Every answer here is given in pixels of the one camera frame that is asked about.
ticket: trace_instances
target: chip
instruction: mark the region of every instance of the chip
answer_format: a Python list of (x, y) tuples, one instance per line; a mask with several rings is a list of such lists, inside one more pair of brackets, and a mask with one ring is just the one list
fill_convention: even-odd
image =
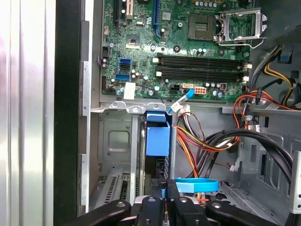
[(137, 34), (128, 34), (126, 48), (140, 49), (140, 36)]

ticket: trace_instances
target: sata port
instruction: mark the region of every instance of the sata port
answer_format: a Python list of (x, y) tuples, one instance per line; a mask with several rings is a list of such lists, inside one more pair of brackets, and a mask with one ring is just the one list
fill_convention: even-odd
[(119, 63), (123, 64), (123, 65), (130, 65), (132, 63), (132, 60), (131, 59), (127, 59), (127, 58), (121, 58), (119, 60)]
[(129, 74), (116, 74), (115, 79), (118, 81), (129, 81), (130, 75)]
[(185, 88), (185, 89), (193, 88), (193, 84), (183, 83), (183, 84), (182, 84), (182, 88)]
[(131, 69), (131, 65), (120, 65), (119, 67), (121, 70), (130, 70)]

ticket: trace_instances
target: white connector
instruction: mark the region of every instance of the white connector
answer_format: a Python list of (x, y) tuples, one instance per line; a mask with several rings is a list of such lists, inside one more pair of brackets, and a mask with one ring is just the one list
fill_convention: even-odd
[(127, 0), (127, 19), (133, 19), (134, 0)]

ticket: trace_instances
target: wire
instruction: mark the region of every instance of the wire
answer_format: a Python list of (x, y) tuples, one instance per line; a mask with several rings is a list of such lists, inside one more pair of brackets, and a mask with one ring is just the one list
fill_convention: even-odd
[(277, 72), (277, 71), (274, 71), (270, 68), (270, 64), (266, 65), (265, 68), (264, 68), (264, 71), (263, 71), (265, 74), (267, 75), (271, 75), (271, 76), (274, 76), (276, 78), (279, 78), (279, 79), (282, 79), (283, 81), (286, 81), (288, 83), (288, 85), (290, 86), (290, 89), (288, 90), (287, 94), (285, 95), (283, 101), (282, 101), (282, 104), (284, 103), (284, 105), (287, 106), (287, 100), (288, 98), (290, 97), (290, 95), (292, 94), (293, 92), (293, 83), (287, 78), (285, 77), (283, 74)]

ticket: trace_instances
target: blue sata port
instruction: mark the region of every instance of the blue sata port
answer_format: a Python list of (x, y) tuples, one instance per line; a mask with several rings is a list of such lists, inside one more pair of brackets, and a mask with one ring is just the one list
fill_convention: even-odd
[(130, 65), (132, 63), (131, 59), (126, 59), (126, 58), (120, 58), (119, 63), (123, 65)]
[(129, 74), (115, 74), (115, 79), (118, 81), (129, 81), (130, 75)]

